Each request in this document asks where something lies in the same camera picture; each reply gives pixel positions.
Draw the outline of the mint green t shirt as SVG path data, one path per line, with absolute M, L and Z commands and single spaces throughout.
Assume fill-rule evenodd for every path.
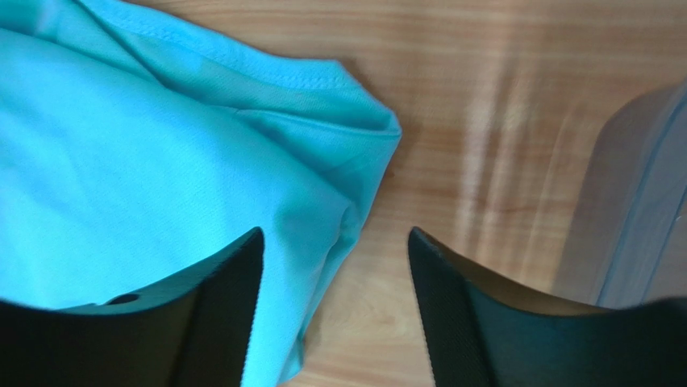
M 120 1 L 4 1 L 1 295 L 104 302 L 260 227 L 242 383 L 279 385 L 401 134 L 335 60 Z

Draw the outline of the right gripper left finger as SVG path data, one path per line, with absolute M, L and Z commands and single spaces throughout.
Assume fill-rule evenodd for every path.
M 221 251 L 105 304 L 1 304 L 4 386 L 238 386 L 263 272 L 253 228 Z

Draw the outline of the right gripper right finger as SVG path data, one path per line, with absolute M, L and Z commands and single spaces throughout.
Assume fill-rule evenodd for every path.
M 420 228 L 408 259 L 437 386 L 683 386 L 686 300 L 611 310 L 521 285 Z

